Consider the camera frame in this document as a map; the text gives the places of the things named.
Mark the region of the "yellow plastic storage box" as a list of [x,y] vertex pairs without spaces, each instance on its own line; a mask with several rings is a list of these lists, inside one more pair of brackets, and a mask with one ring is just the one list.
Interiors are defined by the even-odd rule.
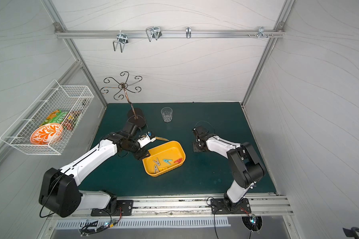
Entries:
[[[174,170],[183,165],[186,159],[185,152],[181,146],[181,144],[177,141],[169,141],[154,148],[149,149],[151,154],[150,157],[144,158],[142,160],[145,172],[151,177],[158,177],[164,173],[167,173],[171,170]],[[158,158],[161,166],[158,168],[168,167],[167,170],[159,172],[157,174],[154,173],[154,166],[156,165],[153,163],[153,159]],[[174,163],[179,158],[183,158],[183,162],[180,164]],[[163,162],[163,159],[172,159],[172,164],[168,165]]]

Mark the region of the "red clothespin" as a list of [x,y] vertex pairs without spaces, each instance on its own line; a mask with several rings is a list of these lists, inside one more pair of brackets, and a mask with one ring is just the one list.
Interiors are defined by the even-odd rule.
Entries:
[[182,163],[183,162],[183,158],[179,158],[179,159],[177,159],[176,161],[174,161],[174,163],[176,163],[176,164],[180,164],[180,163]]

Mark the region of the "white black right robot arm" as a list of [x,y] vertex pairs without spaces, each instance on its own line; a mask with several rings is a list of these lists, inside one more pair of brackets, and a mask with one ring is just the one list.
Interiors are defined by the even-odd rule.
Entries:
[[233,182],[224,194],[223,203],[226,207],[238,206],[249,189],[266,174],[254,147],[248,142],[240,144],[223,139],[203,126],[194,127],[192,132],[194,152],[215,152],[227,158]]

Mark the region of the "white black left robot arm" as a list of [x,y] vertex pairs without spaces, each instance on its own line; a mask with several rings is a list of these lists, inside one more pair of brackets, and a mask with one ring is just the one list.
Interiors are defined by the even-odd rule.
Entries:
[[156,140],[152,132],[135,139],[137,125],[127,122],[118,132],[103,136],[99,143],[77,160],[60,169],[50,168],[43,176],[39,203],[42,209],[62,218],[80,210],[101,210],[110,215],[118,211],[117,196],[108,191],[79,190],[83,180],[98,166],[117,153],[126,151],[137,159],[150,156],[145,148]]

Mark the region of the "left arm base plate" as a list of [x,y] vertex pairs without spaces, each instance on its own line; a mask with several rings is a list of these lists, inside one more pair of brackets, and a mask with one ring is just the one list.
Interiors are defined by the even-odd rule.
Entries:
[[92,217],[102,216],[130,216],[133,210],[133,200],[113,200],[104,209],[92,209]]

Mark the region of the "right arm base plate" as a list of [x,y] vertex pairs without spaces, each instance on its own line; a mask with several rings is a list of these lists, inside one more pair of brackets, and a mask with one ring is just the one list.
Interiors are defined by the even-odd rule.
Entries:
[[214,215],[228,215],[228,214],[251,214],[251,207],[247,198],[242,198],[237,203],[231,203],[227,198],[213,198],[207,199],[207,204],[211,207],[211,212]]

